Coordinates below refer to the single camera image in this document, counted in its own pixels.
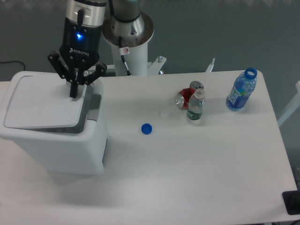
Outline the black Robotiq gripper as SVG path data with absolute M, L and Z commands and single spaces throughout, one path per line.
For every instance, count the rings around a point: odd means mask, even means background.
M 61 79 L 70 83 L 71 98 L 77 97 L 78 84 L 90 85 L 96 79 L 104 76 L 107 65 L 99 60 L 98 48 L 101 38 L 102 27 L 82 25 L 78 30 L 78 24 L 65 18 L 63 42 L 59 52 L 52 52 L 48 60 Z M 84 71 L 95 65 L 95 71 L 84 76 Z M 75 68 L 78 68 L 78 84 L 76 81 Z

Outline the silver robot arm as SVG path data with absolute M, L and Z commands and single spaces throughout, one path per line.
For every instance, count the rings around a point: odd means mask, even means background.
M 111 46 L 117 76 L 146 76 L 153 34 L 153 21 L 138 0 L 69 0 L 62 45 L 48 60 L 75 98 L 80 85 L 106 74 L 98 53 L 101 37 Z

